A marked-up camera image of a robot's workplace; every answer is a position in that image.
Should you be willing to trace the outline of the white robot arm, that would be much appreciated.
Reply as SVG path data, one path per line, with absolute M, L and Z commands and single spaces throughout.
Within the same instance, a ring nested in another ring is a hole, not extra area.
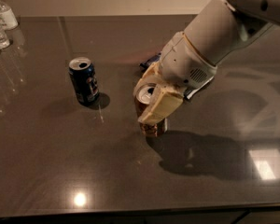
M 133 94 L 148 101 L 138 121 L 155 125 L 166 119 L 212 81 L 224 58 L 250 45 L 272 24 L 280 26 L 280 0 L 209 2 L 138 81 Z

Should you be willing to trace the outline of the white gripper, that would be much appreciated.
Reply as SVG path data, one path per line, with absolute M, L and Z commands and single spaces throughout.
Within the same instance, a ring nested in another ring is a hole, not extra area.
M 133 96 L 137 94 L 137 100 L 146 105 L 138 121 L 157 124 L 182 105 L 183 93 L 164 84 L 163 79 L 180 87 L 199 89 L 216 72 L 215 66 L 197 54 L 185 34 L 177 32 L 162 49 L 160 61 L 146 70 L 133 89 Z

